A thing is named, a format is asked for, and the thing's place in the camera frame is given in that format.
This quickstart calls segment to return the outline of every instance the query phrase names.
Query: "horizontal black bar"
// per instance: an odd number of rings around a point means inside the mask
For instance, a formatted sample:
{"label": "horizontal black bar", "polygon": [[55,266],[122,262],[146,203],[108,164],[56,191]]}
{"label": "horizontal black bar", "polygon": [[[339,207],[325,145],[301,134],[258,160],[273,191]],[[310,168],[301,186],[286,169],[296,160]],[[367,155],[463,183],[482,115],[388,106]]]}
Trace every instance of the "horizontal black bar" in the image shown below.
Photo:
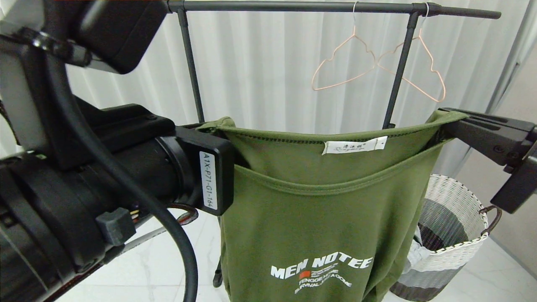
{"label": "horizontal black bar", "polygon": [[[296,11],[296,12],[352,12],[354,2],[313,2],[313,1],[174,1],[168,2],[171,11]],[[362,3],[357,2],[355,12],[414,13],[424,16],[425,3]],[[450,15],[498,19],[497,11],[450,8],[430,4],[429,16]]]}

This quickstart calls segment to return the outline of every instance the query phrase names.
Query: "woven basket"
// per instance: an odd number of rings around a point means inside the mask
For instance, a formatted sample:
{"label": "woven basket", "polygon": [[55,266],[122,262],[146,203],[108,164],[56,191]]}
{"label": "woven basket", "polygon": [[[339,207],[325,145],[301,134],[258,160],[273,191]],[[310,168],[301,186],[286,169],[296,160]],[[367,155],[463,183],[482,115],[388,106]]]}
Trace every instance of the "woven basket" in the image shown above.
{"label": "woven basket", "polygon": [[[487,212],[497,215],[490,224]],[[431,175],[419,229],[429,257],[402,274],[390,291],[409,301],[430,301],[438,295],[476,254],[499,222],[502,211],[484,208],[463,184],[442,175]]]}

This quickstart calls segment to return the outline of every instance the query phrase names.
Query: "clothing rack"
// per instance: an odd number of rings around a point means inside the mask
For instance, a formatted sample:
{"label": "clothing rack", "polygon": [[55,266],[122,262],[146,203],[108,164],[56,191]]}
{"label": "clothing rack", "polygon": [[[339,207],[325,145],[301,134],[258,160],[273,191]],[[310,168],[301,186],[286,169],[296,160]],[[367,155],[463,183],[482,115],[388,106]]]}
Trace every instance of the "clothing rack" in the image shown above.
{"label": "clothing rack", "polygon": [[[427,3],[429,5],[428,17],[446,15],[461,16],[486,19],[498,19],[502,13],[497,11],[452,8],[441,6],[436,3]],[[176,12],[179,15],[179,24],[183,34],[188,72],[194,92],[194,101],[198,112],[200,123],[205,122],[203,106],[199,90],[198,76],[194,64],[194,54],[192,52],[192,43],[188,31],[188,11],[294,11],[294,12],[371,12],[371,13],[407,13],[409,14],[407,33],[405,35],[401,57],[395,73],[395,80],[391,89],[390,100],[386,109],[386,116],[382,125],[383,129],[394,128],[391,116],[394,111],[395,101],[401,86],[404,68],[407,64],[410,45],[414,30],[418,24],[419,16],[426,16],[427,4],[425,3],[362,3],[362,2],[309,2],[309,1],[171,1],[168,0],[168,9],[170,13]]]}

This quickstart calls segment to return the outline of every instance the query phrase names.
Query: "floor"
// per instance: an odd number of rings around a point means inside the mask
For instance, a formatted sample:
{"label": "floor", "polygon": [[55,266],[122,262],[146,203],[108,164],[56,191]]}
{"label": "floor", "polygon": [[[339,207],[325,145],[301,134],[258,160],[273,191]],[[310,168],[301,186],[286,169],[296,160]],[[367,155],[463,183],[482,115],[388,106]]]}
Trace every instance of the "floor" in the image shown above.
{"label": "floor", "polygon": [[[150,220],[144,234],[160,226]],[[199,268],[199,302],[229,301],[225,290],[212,286],[220,255],[215,217],[200,218],[185,226]],[[181,302],[184,272],[179,251],[167,233],[125,253],[61,297],[58,302]],[[488,239],[478,254],[432,302],[534,302],[537,281],[496,243]],[[383,302],[403,302],[388,293]]]}

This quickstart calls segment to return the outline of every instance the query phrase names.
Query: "rose gold hanger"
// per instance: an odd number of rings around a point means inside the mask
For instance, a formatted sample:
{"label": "rose gold hanger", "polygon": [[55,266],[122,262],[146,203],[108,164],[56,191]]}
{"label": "rose gold hanger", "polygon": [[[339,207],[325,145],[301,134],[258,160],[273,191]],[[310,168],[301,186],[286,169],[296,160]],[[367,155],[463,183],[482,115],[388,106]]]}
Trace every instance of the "rose gold hanger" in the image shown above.
{"label": "rose gold hanger", "polygon": [[[435,99],[434,97],[432,97],[431,95],[429,95],[427,92],[423,91],[423,89],[421,89],[420,87],[416,86],[414,83],[410,82],[407,78],[403,77],[403,80],[405,80],[407,83],[409,83],[410,85],[414,86],[414,88],[416,88],[417,90],[419,90],[421,93],[423,93],[424,95],[426,95],[428,98],[430,98],[431,100],[437,102],[437,103],[440,103],[442,102],[445,98],[446,98],[446,85],[444,83],[444,79],[442,78],[442,75],[440,75],[440,72],[438,72],[438,70],[434,70],[433,69],[433,66],[434,66],[434,58],[433,58],[433,55],[431,54],[431,52],[429,51],[429,48],[427,47],[427,45],[425,44],[425,42],[423,41],[423,38],[422,38],[422,29],[423,29],[423,24],[425,23],[425,20],[427,20],[427,17],[429,16],[429,4],[427,2],[425,2],[425,4],[427,5],[427,14],[425,15],[425,19],[423,19],[423,22],[422,22],[422,25],[421,27],[419,28],[419,33],[418,33],[418,36],[413,38],[413,40],[419,40],[422,45],[423,45],[423,48],[425,49],[425,51],[427,52],[427,54],[429,55],[429,58],[431,58],[431,72],[432,73],[435,73],[436,75],[438,75],[438,79],[440,79],[440,83],[442,84],[442,98],[441,99]],[[380,57],[379,57],[379,60],[377,62],[377,66],[379,66],[380,68],[386,70],[387,72],[395,75],[395,72],[389,70],[388,68],[380,65],[380,61],[382,60],[382,57],[384,57],[385,55],[389,54],[389,53],[392,53],[392,54],[395,54],[395,52],[397,51],[397,49],[399,47],[401,47],[404,43],[401,43],[399,45],[397,45],[395,47],[395,49],[393,51],[388,51],[388,52],[385,52],[383,53]]]}
{"label": "rose gold hanger", "polygon": [[[324,61],[321,62],[321,64],[319,65],[319,67],[317,67],[317,70],[315,71],[315,73],[313,74],[313,78],[311,78],[311,88],[315,91],[319,91],[319,90],[323,90],[323,89],[327,89],[327,88],[332,88],[332,87],[336,87],[336,86],[339,86],[339,85],[342,85],[342,84],[345,84],[345,83],[348,83],[350,81],[353,81],[353,80],[356,80],[357,78],[365,75],[366,73],[369,73],[370,71],[372,71],[373,69],[376,68],[376,57],[375,57],[375,54],[369,50],[368,46],[367,46],[367,43],[365,43],[362,39],[360,39],[360,37],[358,37],[356,35],[356,14],[354,13],[354,9],[356,8],[356,4],[358,3],[358,1],[356,1],[354,3],[354,6],[352,7],[352,18],[354,19],[354,27],[352,29],[352,35],[350,37],[348,37],[345,41],[343,41],[343,43],[341,43],[338,47],[336,47],[336,49],[334,49],[334,52],[332,52],[332,57],[329,58],[329,59],[325,59]],[[371,69],[369,69],[368,71],[362,73],[362,74],[359,74],[357,76],[355,76],[354,78],[350,78],[348,80],[345,80],[341,83],[337,83],[337,84],[333,84],[333,85],[328,85],[328,86],[325,86],[325,87],[320,87],[320,88],[316,88],[315,87],[315,78],[317,77],[317,74],[319,73],[319,70],[321,69],[321,67],[328,61],[332,61],[334,59],[334,56],[336,55],[336,52],[345,44],[347,44],[347,42],[349,42],[350,40],[352,40],[353,38],[355,39],[358,39],[360,42],[362,42],[362,44],[364,44],[364,46],[366,47],[366,52],[370,53],[371,56],[373,57],[373,67]]]}

